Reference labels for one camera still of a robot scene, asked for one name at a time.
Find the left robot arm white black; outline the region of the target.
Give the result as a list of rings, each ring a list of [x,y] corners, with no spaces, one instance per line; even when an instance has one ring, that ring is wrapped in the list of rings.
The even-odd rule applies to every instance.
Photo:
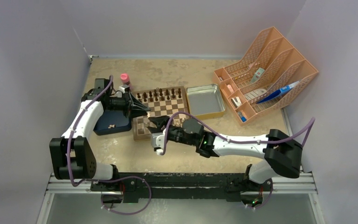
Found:
[[[88,142],[103,112],[119,111],[125,118],[137,118],[148,114],[150,108],[141,103],[131,93],[129,86],[122,85],[118,96],[113,91],[113,77],[97,78],[94,88],[81,98],[80,109],[69,128],[49,143],[53,173],[56,179],[102,181],[109,191],[120,186],[120,178],[115,165],[96,161]]]

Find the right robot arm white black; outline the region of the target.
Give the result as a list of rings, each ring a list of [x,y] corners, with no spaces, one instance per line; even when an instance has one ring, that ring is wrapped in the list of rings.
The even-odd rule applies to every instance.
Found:
[[[260,158],[261,162],[247,167],[243,177],[249,190],[273,177],[296,179],[300,175],[303,147],[278,129],[259,136],[229,136],[205,130],[195,118],[185,119],[182,126],[169,124],[169,116],[148,119],[153,124],[148,129],[157,155],[164,155],[167,143],[172,141],[193,146],[196,153],[206,158],[228,155]]]

